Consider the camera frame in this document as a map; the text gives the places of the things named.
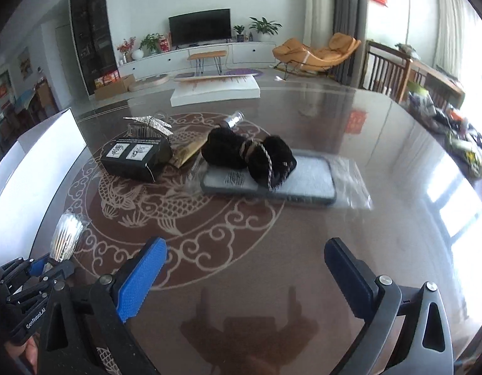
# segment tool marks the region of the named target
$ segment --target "white box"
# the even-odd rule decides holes
[[[171,106],[240,98],[260,98],[260,87],[252,75],[217,76],[183,81],[171,96]]]

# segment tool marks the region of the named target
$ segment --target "white tv cabinet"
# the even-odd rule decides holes
[[[119,65],[119,74],[121,77],[133,74],[135,79],[143,79],[162,73],[195,72],[195,61],[187,60],[190,55],[219,50],[228,52],[227,56],[221,59],[224,72],[245,67],[267,68],[275,64],[272,54],[275,46],[274,42],[232,42],[177,49]],[[204,60],[204,70],[216,70],[213,59]]]

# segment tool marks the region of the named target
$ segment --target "dark blue gripper pad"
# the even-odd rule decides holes
[[[378,295],[373,272],[363,261],[352,255],[340,238],[326,242],[324,261],[354,316],[369,323],[374,316]]]
[[[166,261],[166,242],[157,238],[147,244],[135,259],[139,259],[121,285],[117,295],[116,310],[123,323],[135,317],[147,293]]]

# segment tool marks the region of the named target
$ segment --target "white round vase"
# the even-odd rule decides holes
[[[270,34],[258,34],[258,40],[260,42],[271,42],[272,41],[272,35],[270,35]]]
[[[144,57],[144,51],[142,51],[141,49],[137,49],[131,54],[131,57],[133,58],[133,60],[140,60]]]

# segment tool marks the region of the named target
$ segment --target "dark glass cabinet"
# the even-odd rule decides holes
[[[95,79],[117,70],[106,0],[70,0],[72,31],[88,94]]]

